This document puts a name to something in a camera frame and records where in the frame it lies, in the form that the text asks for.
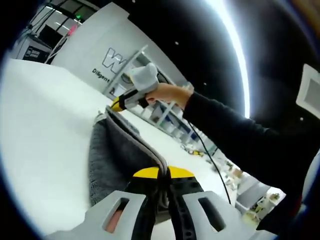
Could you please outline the person's right hand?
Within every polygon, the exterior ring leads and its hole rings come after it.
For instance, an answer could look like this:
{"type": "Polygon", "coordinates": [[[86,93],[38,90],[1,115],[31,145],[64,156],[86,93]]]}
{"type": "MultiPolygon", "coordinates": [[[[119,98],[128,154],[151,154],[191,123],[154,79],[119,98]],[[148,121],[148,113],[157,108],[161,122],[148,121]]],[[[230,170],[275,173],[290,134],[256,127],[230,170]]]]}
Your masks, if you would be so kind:
{"type": "Polygon", "coordinates": [[[184,89],[180,86],[159,83],[155,90],[145,95],[145,99],[149,104],[153,104],[155,101],[163,101],[167,103],[174,102],[184,110],[192,94],[193,91],[184,89]]]}

